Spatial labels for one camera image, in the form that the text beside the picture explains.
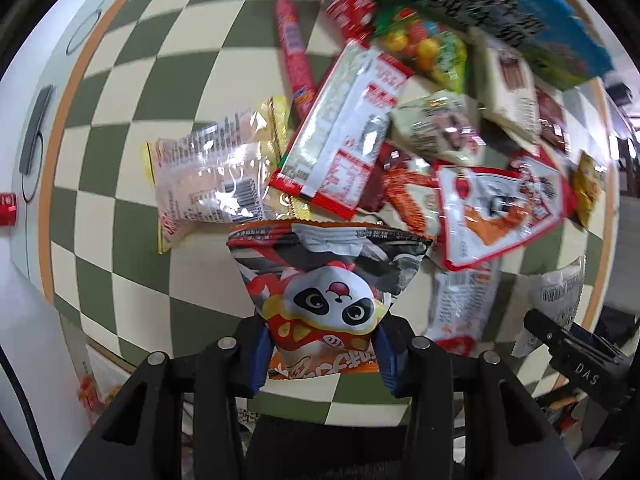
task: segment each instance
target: orange stripe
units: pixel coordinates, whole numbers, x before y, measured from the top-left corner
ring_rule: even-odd
[[[49,220],[51,208],[51,194],[53,192],[53,182],[56,174],[56,164],[58,153],[62,143],[62,135],[65,131],[66,117],[69,113],[71,101],[82,80],[82,76],[89,66],[91,58],[94,56],[102,37],[107,31],[110,23],[118,11],[127,0],[116,0],[111,7],[103,14],[102,19],[95,26],[94,31],[86,40],[86,44],[78,57],[78,61],[71,71],[66,88],[60,99],[56,117],[53,121],[47,155],[42,167],[42,188],[38,202],[38,258],[40,260],[40,276],[42,278],[42,290],[44,297],[53,304],[53,273],[51,269],[51,241],[49,238]]]
[[[609,146],[609,122],[606,120],[607,111],[605,106],[606,101],[604,99],[604,94],[602,93],[602,85],[598,83],[596,79],[591,81],[593,85],[594,94],[596,95],[596,108],[598,109],[598,113],[600,115],[600,119],[605,126],[605,131],[607,134],[607,146]],[[616,197],[611,192],[611,190],[615,188],[614,181],[614,168],[613,162],[609,165],[609,170],[607,171],[607,193],[606,193],[606,206],[604,213],[604,232],[602,238],[602,252],[600,253],[600,263],[598,265],[598,273],[596,274],[596,281],[593,284],[593,291],[591,292],[591,297],[589,298],[589,304],[587,306],[587,312],[584,314],[584,319],[580,323],[580,326],[585,330],[590,330],[598,308],[600,306],[601,300],[604,300],[603,295],[606,292],[606,284],[605,280],[607,279],[607,271],[609,269],[609,261],[613,257],[613,222],[614,222],[614,209],[616,204]],[[566,378],[560,375],[556,382],[554,383],[553,389],[559,388],[566,383]]]

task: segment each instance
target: snack bag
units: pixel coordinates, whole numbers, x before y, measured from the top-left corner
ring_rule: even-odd
[[[519,157],[512,164],[516,171],[438,168],[447,270],[475,267],[526,244],[566,215],[562,176],[547,159]]]
[[[545,91],[536,86],[538,113],[542,130],[540,136],[556,150],[565,155],[569,153],[569,137],[566,134],[566,123],[562,107]]]
[[[416,10],[391,7],[376,15],[375,36],[392,56],[453,92],[465,91],[466,45],[441,23]]]
[[[440,205],[436,180],[425,173],[394,168],[385,173],[386,203],[377,216],[387,225],[436,240]]]
[[[271,189],[271,171],[287,141],[287,102],[262,102],[181,139],[147,143],[156,189],[159,251],[196,228],[196,221],[292,218],[289,196]],[[298,206],[298,213],[304,214]]]
[[[371,370],[371,332],[430,244],[373,224],[296,220],[237,226],[227,241],[290,379]]]
[[[454,354],[468,356],[482,336],[500,282],[501,258],[477,269],[438,272],[424,335]]]
[[[409,75],[388,54],[348,41],[271,185],[350,220]]]
[[[573,188],[576,198],[575,211],[582,227],[587,227],[591,211],[602,191],[600,172],[596,161],[585,152],[580,154],[578,169],[574,173]]]
[[[476,166],[484,140],[469,123],[463,96],[442,90],[391,111],[398,132],[427,160]]]
[[[531,307],[569,330],[578,311],[584,284],[585,257],[580,256],[571,265],[536,276],[530,290]],[[511,355],[524,357],[542,345],[542,341],[522,328]]]
[[[540,143],[540,117],[533,73],[522,54],[479,28],[471,29],[477,46],[478,100],[481,113],[498,124],[527,151]]]
[[[371,20],[377,8],[374,0],[321,0],[320,6],[340,27],[344,41],[365,42],[372,35]]]

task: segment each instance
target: cartoon panda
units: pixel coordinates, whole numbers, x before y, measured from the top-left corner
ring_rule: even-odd
[[[295,350],[315,340],[334,348],[365,351],[366,336],[386,314],[369,284],[342,262],[283,275],[282,293],[263,304],[276,343]]]

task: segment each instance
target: bolt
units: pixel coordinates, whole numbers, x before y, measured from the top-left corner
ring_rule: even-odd
[[[426,350],[431,346],[431,340],[426,338],[423,335],[417,335],[413,339],[411,339],[411,345],[414,348],[418,348],[420,350]]]
[[[146,358],[146,361],[153,366],[162,364],[164,363],[164,353],[153,352],[152,354],[149,354],[149,357]]]
[[[484,360],[491,365],[497,365],[500,362],[500,356],[491,350],[485,352],[483,356]]]
[[[223,350],[230,350],[236,346],[236,338],[231,336],[221,337],[218,339],[218,347]]]

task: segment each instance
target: panda face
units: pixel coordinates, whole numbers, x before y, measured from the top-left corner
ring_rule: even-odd
[[[371,288],[341,267],[325,266],[294,277],[283,297],[286,312],[315,328],[364,334],[376,325]]]

